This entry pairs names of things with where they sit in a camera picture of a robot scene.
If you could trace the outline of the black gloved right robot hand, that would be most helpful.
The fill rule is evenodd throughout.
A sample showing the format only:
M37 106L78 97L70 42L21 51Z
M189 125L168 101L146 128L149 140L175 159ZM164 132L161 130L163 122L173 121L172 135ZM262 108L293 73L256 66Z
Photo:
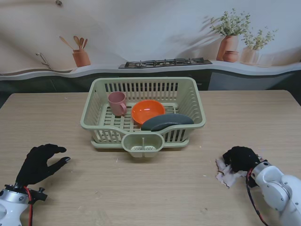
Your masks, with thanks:
M226 166L230 165L232 171L249 171L256 167L260 160L251 148L235 146L222 155Z

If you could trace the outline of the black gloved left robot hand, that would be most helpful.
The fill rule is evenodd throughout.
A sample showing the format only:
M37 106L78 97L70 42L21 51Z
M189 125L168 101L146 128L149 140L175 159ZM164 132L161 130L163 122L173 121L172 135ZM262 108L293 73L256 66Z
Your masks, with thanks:
M56 163L48 166L47 161L57 153L65 153L65 147L54 144L45 144L33 147L27 154L24 163L16 177L15 187L22 188L34 185L55 174L64 166L70 157L63 157Z

